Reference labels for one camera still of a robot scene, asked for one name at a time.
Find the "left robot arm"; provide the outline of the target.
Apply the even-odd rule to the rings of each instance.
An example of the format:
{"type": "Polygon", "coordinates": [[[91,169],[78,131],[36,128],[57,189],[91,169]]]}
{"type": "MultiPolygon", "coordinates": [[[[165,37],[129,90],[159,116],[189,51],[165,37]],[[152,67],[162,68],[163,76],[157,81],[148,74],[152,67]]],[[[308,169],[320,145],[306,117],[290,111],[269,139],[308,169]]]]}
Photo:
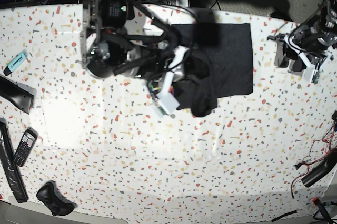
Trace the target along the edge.
{"type": "Polygon", "coordinates": [[[274,65],[290,72],[302,72],[302,77],[314,84],[319,82],[323,67],[333,56],[330,47],[336,48],[336,0],[321,0],[321,4],[307,20],[290,33],[269,36],[277,43],[274,65]]]}

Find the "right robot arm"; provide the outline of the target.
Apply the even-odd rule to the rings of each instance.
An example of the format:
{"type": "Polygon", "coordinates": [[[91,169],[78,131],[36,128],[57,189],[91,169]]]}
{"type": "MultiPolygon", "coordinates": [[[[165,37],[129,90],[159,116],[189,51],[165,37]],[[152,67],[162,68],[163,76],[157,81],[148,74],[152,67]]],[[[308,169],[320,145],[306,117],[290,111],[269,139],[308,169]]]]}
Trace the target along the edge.
{"type": "Polygon", "coordinates": [[[184,61],[190,51],[179,32],[135,0],[84,0],[82,67],[106,79],[123,75],[146,81],[160,115],[170,115],[180,103],[171,87],[185,76],[184,61]],[[159,28],[159,36],[130,35],[125,25],[135,9],[159,28]]]}

